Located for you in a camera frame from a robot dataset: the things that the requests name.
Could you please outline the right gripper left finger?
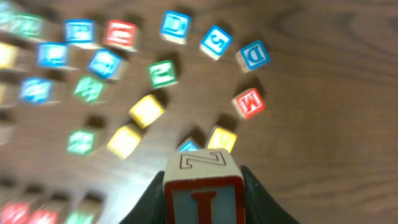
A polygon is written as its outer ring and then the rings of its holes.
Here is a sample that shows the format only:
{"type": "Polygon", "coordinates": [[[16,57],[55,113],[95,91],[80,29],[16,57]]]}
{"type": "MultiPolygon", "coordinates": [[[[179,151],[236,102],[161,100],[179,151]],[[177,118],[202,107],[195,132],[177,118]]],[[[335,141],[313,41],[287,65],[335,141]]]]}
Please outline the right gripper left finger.
{"type": "Polygon", "coordinates": [[[164,173],[156,173],[133,209],[119,224],[165,224],[164,173]]]}

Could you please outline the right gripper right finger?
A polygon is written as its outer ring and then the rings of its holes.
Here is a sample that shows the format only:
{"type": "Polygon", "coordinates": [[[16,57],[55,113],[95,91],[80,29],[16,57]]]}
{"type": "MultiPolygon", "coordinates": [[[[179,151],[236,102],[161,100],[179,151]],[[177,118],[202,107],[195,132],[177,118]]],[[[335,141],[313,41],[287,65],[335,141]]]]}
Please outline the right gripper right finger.
{"type": "Polygon", "coordinates": [[[299,224],[264,188],[249,167],[241,166],[247,224],[299,224]]]}

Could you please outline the red I block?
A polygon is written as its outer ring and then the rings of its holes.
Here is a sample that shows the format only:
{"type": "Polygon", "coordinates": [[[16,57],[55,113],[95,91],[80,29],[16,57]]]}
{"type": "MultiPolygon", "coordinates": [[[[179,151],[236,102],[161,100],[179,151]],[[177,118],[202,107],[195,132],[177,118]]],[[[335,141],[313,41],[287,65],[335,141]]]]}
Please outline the red I block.
{"type": "Polygon", "coordinates": [[[244,178],[226,149],[171,154],[162,188],[167,223],[246,222],[244,178]]]}

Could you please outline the green R block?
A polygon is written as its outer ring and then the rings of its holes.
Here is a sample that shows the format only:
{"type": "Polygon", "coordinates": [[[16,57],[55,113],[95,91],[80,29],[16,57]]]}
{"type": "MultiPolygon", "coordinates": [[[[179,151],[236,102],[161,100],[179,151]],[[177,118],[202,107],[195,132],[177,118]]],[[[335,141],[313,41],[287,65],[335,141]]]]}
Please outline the green R block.
{"type": "Polygon", "coordinates": [[[64,224],[97,224],[103,203],[99,200],[84,199],[74,210],[72,210],[64,224]]]}

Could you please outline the red U block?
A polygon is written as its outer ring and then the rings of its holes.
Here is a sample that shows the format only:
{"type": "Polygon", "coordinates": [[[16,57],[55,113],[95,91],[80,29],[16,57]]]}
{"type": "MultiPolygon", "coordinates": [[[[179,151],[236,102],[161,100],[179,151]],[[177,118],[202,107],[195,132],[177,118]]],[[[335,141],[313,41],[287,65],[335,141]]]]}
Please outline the red U block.
{"type": "Polygon", "coordinates": [[[28,224],[59,224],[66,217],[68,202],[66,200],[49,200],[35,210],[28,224]]]}

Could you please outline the red E block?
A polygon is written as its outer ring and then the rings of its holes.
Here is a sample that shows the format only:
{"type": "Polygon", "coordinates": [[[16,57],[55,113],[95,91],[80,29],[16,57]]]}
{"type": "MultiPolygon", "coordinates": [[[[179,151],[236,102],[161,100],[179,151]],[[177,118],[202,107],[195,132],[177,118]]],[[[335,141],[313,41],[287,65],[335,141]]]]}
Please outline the red E block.
{"type": "Polygon", "coordinates": [[[29,198],[14,198],[1,207],[1,224],[27,224],[32,201],[29,198]]]}

